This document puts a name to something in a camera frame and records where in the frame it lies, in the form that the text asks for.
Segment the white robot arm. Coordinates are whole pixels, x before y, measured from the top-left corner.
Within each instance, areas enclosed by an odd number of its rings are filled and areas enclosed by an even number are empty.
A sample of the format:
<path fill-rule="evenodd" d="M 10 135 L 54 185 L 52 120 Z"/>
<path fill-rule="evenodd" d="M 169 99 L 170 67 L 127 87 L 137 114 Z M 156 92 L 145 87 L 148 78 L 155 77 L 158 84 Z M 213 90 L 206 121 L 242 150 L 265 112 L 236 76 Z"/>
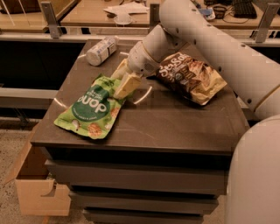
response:
<path fill-rule="evenodd" d="M 114 77 L 148 76 L 171 50 L 195 45 L 260 120 L 235 147 L 225 224 L 280 224 L 280 65 L 210 25 L 191 0 L 164 0 L 159 19 Z"/>

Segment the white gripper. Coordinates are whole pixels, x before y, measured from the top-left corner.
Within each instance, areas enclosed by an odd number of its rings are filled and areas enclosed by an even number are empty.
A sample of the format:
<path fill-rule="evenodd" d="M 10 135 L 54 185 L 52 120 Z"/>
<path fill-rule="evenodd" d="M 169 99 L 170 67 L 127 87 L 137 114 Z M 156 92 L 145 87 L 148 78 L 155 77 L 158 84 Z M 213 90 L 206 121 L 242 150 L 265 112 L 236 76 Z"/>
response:
<path fill-rule="evenodd" d="M 179 51 L 186 42 L 169 34 L 160 24 L 129 51 L 128 59 L 123 59 L 112 73 L 113 79 L 121 80 L 114 97 L 123 99 L 141 84 L 137 74 L 150 76 L 159 68 L 159 64 L 168 56 Z"/>

